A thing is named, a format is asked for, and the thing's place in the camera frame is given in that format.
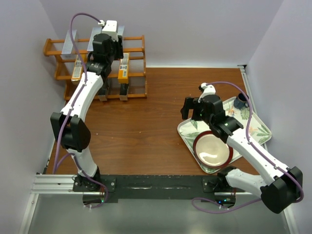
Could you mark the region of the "silver gold R&O toothpaste box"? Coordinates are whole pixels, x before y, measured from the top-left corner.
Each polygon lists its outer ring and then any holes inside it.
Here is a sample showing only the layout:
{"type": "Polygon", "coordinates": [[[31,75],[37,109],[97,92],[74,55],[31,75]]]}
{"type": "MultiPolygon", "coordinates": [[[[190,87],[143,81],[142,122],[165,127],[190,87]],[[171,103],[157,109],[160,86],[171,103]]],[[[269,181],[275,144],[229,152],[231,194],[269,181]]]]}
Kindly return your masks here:
{"type": "Polygon", "coordinates": [[[117,77],[119,84],[129,83],[129,77],[128,77],[129,60],[130,60],[130,54],[123,53],[123,58],[120,59],[119,71],[118,71],[118,77],[117,77]]]}

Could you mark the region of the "yellow toothpaste box with barcode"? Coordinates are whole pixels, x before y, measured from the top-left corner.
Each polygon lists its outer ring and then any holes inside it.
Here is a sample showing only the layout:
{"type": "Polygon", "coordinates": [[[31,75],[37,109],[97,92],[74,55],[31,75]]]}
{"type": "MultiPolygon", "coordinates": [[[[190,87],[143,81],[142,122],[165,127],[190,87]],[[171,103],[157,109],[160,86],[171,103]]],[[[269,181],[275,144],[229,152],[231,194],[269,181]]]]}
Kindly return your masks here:
{"type": "Polygon", "coordinates": [[[81,76],[82,76],[82,72],[83,72],[83,66],[82,66],[81,59],[79,58],[78,55],[76,55],[76,60],[74,62],[73,72],[71,76],[71,82],[74,85],[79,84],[81,76]]]}

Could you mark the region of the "black toothpaste box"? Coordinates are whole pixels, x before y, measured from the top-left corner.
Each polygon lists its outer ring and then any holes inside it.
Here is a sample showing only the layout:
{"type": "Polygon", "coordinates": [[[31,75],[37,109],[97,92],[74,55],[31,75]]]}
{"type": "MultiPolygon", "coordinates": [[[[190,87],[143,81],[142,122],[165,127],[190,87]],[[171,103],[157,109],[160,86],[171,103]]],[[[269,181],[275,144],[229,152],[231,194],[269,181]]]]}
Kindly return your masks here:
{"type": "Polygon", "coordinates": [[[120,84],[119,99],[121,101],[127,101],[128,100],[128,92],[129,92],[129,84],[128,83],[120,84]]]}
{"type": "Polygon", "coordinates": [[[98,99],[100,101],[107,101],[107,96],[110,89],[110,80],[106,80],[103,86],[98,91],[98,99]]]}

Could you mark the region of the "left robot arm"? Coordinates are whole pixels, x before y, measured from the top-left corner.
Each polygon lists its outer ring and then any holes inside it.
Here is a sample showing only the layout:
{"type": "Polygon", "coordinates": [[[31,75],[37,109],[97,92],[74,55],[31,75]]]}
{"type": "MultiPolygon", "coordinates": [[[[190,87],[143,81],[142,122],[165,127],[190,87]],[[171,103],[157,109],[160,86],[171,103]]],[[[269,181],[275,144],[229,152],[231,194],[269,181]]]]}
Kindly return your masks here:
{"type": "Polygon", "coordinates": [[[107,33],[100,33],[94,36],[92,45],[87,61],[82,63],[83,72],[74,94],[60,112],[51,114],[50,121],[57,148],[65,149],[78,169],[78,184],[97,191],[104,186],[89,149],[91,132],[85,118],[95,95],[111,73],[113,61],[123,58],[122,36],[113,39],[107,33]]]}

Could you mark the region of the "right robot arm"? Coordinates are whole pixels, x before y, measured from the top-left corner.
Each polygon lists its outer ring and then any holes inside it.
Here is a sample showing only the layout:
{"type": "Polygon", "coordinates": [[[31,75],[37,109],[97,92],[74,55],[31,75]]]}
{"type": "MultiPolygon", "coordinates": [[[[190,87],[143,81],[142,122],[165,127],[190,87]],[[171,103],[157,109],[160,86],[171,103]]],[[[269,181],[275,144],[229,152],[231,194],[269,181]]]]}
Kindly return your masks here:
{"type": "Polygon", "coordinates": [[[182,119],[188,118],[190,110],[192,120],[202,121],[209,127],[196,135],[193,154],[203,165],[222,169],[217,179],[220,190],[238,188],[249,192],[275,214],[304,198],[301,170],[288,167],[254,141],[242,123],[226,114],[219,96],[186,97],[180,110],[182,119]],[[234,151],[243,156],[258,175],[229,166],[234,151]]]}

